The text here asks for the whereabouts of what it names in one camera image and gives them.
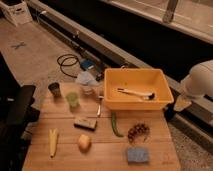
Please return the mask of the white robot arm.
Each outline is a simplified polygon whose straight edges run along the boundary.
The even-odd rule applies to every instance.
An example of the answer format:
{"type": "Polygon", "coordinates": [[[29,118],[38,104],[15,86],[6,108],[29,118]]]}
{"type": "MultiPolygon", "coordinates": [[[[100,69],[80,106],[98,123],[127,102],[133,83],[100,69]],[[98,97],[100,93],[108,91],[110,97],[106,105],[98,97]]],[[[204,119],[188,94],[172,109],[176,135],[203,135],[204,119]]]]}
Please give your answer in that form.
{"type": "Polygon", "coordinates": [[[192,101],[204,97],[213,98],[213,60],[194,65],[189,74],[181,80],[182,92],[177,97],[174,110],[180,112],[192,101]]]}

